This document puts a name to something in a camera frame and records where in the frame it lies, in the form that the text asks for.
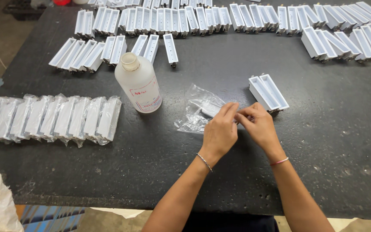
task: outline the forearm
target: forearm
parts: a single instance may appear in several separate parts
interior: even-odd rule
[[[142,231],[181,231],[209,169],[196,157],[158,202]]]

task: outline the pink string bracelet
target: pink string bracelet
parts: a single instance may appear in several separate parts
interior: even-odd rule
[[[284,161],[286,161],[286,160],[288,160],[289,158],[287,157],[287,158],[285,158],[285,159],[283,159],[283,160],[281,160],[281,161],[278,161],[278,162],[276,162],[276,163],[274,163],[274,164],[271,164],[270,166],[273,166],[273,165],[276,165],[276,164],[279,164],[279,163],[283,163]]]

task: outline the concrete floor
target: concrete floor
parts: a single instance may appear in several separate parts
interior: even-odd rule
[[[19,48],[28,37],[35,21],[17,21],[11,15],[3,14],[2,8],[9,0],[0,0],[0,57],[8,66]],[[5,69],[0,64],[0,78]],[[144,211],[135,218],[124,219],[120,215],[87,209],[78,231],[141,231],[151,211]],[[291,231],[285,217],[276,217],[281,232]],[[371,232],[371,220],[329,219],[336,232]]]

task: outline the bottle label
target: bottle label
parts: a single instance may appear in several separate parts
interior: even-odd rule
[[[160,88],[158,87],[155,76],[152,77],[146,86],[139,89],[132,89],[130,92],[137,98],[136,104],[144,112],[158,108],[161,103]]]

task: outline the bottle neck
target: bottle neck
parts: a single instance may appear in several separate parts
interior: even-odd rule
[[[126,71],[136,71],[141,65],[137,56],[132,52],[127,52],[121,56],[121,64]]]

